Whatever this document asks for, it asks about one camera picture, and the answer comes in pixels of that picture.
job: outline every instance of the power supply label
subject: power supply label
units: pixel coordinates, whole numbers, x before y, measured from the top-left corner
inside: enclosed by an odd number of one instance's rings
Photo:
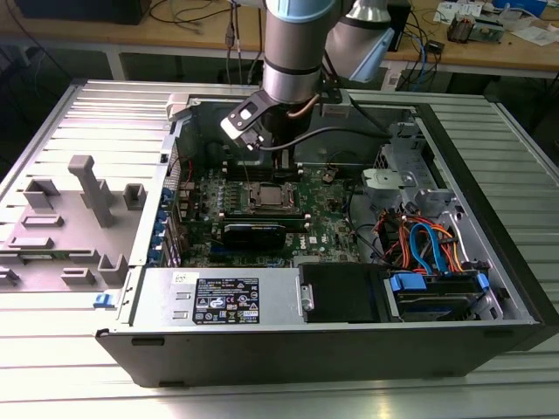
[[[193,321],[197,325],[259,323],[258,278],[200,278]]]

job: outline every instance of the green circuit board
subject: green circuit board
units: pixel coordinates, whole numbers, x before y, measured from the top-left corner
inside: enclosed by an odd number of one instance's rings
[[[323,175],[324,169],[304,169],[300,182],[290,182],[283,189],[291,194],[286,214],[260,215],[255,220],[288,228],[284,247],[274,251],[231,251],[224,248],[216,235],[224,223],[248,211],[249,194],[256,183],[251,183],[249,192],[248,182],[227,182],[213,172],[199,178],[189,196],[190,212],[183,213],[183,227],[188,231],[183,266],[293,267],[302,262],[358,262],[357,245],[342,213],[343,197],[347,194],[343,181],[326,184]],[[266,185],[261,185],[264,192]],[[223,221],[225,212],[228,218]]]

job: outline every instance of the workbench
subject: workbench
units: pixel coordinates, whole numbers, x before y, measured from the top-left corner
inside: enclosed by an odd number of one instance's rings
[[[197,2],[204,4],[199,0],[177,0],[176,7],[180,9],[181,3],[188,3],[190,6],[196,5]],[[430,38],[445,43],[445,51],[438,64],[439,71],[547,79],[554,78],[559,71],[559,43],[537,46],[510,33],[506,33],[499,44],[470,42],[463,45],[446,41],[447,25],[432,22],[437,4],[438,0],[413,2],[420,26],[430,34]],[[222,0],[203,10],[195,10],[182,16],[201,17],[227,7],[228,3]],[[229,21],[229,14],[226,12],[202,21],[204,34],[197,35],[175,24],[158,22],[150,16],[146,16],[136,26],[128,26],[25,19],[14,5],[12,9],[15,9],[24,28],[44,47],[104,52],[113,78],[117,80],[126,79],[126,69],[121,62],[123,53],[214,58],[224,58],[226,54],[224,34]],[[158,7],[155,13],[160,18],[171,19],[169,7],[165,4]],[[559,10],[547,8],[542,17],[559,21]],[[241,7],[239,26],[243,58],[253,59],[259,50],[256,9]],[[0,2],[0,37],[0,45],[35,46],[17,27],[5,9],[4,2]],[[418,52],[411,38],[404,37],[399,50],[389,52],[382,63],[382,67],[389,69],[383,89],[393,90],[401,71],[411,68],[416,60]],[[430,56],[430,61],[434,61],[433,56]]]
[[[66,167],[76,153],[94,156],[102,170],[99,173],[113,191],[122,190],[128,182],[142,183],[149,189],[158,150],[169,131],[165,111],[169,96],[209,88],[116,81],[70,86],[0,183],[0,199],[7,204],[0,209],[0,242],[26,205],[22,191],[30,179],[49,177],[61,188],[72,187]],[[215,88],[238,92],[236,87]],[[356,100],[362,99],[363,93],[352,94]],[[396,103],[414,100],[433,107],[543,290],[559,309],[557,167],[501,104],[489,103],[482,96],[374,94],[373,99],[389,95]],[[95,137],[112,140],[91,141]],[[141,169],[133,174],[131,166]],[[559,415],[557,336],[530,352],[498,356],[466,377],[141,388],[92,335],[117,314],[110,309],[94,310],[96,295],[0,293],[2,417],[86,419],[109,414],[161,419],[433,419]]]

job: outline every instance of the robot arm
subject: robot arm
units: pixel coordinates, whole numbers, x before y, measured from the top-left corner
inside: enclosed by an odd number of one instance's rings
[[[262,141],[253,129],[257,121],[275,144],[307,131],[311,113],[301,111],[317,100],[325,50],[343,77],[364,82],[374,76],[394,34],[386,3],[267,0],[262,90],[223,119],[222,129],[250,149]]]

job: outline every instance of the blue cable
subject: blue cable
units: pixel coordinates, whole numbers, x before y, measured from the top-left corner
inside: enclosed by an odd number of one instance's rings
[[[425,223],[417,223],[416,225],[414,225],[411,228],[411,231],[410,231],[411,254],[419,262],[419,264],[421,264],[425,268],[425,270],[427,271],[427,274],[432,275],[433,269],[429,266],[429,264],[427,262],[425,262],[421,258],[421,256],[418,253],[418,244],[416,242],[416,234],[417,234],[417,232],[420,228],[426,229],[427,233],[429,234],[429,238],[431,239],[431,242],[432,242],[432,245],[433,245],[433,256],[435,257],[435,263],[437,264],[437,269],[440,272],[447,273],[448,268],[446,267],[445,258],[442,257],[442,255],[440,254],[440,249],[438,248],[437,233],[429,225],[427,225]]]
[[[418,37],[412,34],[410,34],[410,37],[419,44],[419,48],[421,48],[421,58],[423,60],[423,64],[421,65],[421,73],[419,73],[419,78],[411,88],[411,91],[415,92],[418,89],[421,82],[423,81],[423,76],[425,75],[425,66],[427,65],[427,54],[425,53],[425,47],[423,45],[423,42],[421,42],[421,39],[419,39]]]

